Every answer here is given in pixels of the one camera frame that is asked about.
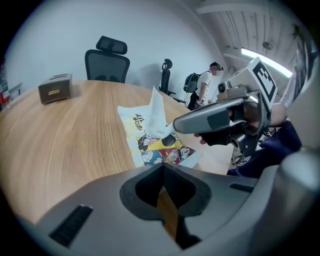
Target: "fluorescent light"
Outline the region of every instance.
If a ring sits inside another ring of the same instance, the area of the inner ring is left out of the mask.
[[[247,55],[249,57],[252,57],[252,58],[256,58],[256,57],[259,57],[260,60],[265,63],[265,64],[268,64],[269,66],[273,67],[274,69],[278,70],[279,72],[281,72],[282,74],[284,74],[287,78],[291,77],[292,76],[292,72],[290,72],[288,69],[286,69],[284,66],[281,66],[280,64],[274,62],[273,60],[265,57],[265,56],[262,56],[258,53],[255,53],[251,50],[247,50],[247,49],[241,49],[241,52],[243,55]]]
[[[249,98],[250,98],[251,100],[255,101],[256,103],[258,103],[258,99],[256,99],[255,97],[250,96]]]

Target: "white wall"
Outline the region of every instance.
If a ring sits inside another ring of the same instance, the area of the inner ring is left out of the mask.
[[[178,1],[47,0],[29,16],[7,50],[9,88],[23,82],[26,91],[63,73],[86,80],[85,52],[95,49],[102,35],[127,43],[127,84],[158,86],[161,65],[171,59],[169,90],[181,99],[190,73],[222,61],[208,34]]]

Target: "black slot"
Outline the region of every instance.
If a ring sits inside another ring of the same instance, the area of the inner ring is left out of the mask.
[[[68,247],[92,211],[91,207],[79,205],[49,236],[62,246]]]
[[[239,183],[232,183],[231,185],[229,185],[229,187],[235,190],[240,190],[240,191],[249,192],[249,193],[251,193],[255,188],[254,186],[247,186]]]

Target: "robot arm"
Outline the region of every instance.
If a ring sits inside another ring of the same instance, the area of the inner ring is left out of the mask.
[[[251,156],[263,131],[269,128],[271,108],[277,86],[269,71],[257,57],[219,84],[217,102],[176,118],[178,133],[200,134],[209,145],[232,143],[245,156]],[[244,104],[257,102],[258,126],[248,125]]]

